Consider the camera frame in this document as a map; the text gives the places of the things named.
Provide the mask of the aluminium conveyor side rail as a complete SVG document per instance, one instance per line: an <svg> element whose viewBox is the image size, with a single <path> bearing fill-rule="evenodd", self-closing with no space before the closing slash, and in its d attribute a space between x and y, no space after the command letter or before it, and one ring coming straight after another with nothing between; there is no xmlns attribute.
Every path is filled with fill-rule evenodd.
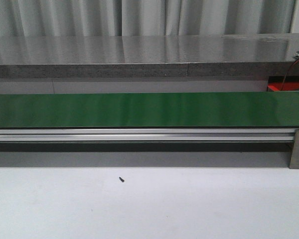
<svg viewBox="0 0 299 239"><path fill-rule="evenodd" d="M294 128L0 129L0 142L35 141L292 141Z"/></svg>

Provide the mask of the white pleated curtain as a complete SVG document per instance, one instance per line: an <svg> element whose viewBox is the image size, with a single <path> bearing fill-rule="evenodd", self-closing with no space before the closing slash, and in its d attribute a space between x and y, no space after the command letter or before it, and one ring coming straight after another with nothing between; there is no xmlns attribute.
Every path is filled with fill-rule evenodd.
<svg viewBox="0 0 299 239"><path fill-rule="evenodd" d="M4 36L288 33L293 0L0 0Z"/></svg>

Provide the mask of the red plastic tray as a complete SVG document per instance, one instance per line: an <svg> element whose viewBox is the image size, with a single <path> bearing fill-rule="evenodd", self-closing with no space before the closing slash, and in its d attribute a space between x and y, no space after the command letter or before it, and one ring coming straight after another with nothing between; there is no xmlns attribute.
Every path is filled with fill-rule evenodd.
<svg viewBox="0 0 299 239"><path fill-rule="evenodd" d="M284 83L282 76L270 77L267 91L299 91L299 76L287 76Z"/></svg>

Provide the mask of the green conveyor belt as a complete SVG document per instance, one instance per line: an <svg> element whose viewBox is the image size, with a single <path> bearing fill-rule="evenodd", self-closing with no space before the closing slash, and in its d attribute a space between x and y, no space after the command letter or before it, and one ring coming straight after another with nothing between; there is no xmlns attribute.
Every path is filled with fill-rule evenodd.
<svg viewBox="0 0 299 239"><path fill-rule="evenodd" d="M299 92L0 95L0 128L299 127Z"/></svg>

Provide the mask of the grey stone shelf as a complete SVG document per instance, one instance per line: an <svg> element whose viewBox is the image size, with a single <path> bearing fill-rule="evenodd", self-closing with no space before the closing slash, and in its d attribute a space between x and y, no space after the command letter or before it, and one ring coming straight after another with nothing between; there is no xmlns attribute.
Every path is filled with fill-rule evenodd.
<svg viewBox="0 0 299 239"><path fill-rule="evenodd" d="M0 78L299 76L299 33L0 37Z"/></svg>

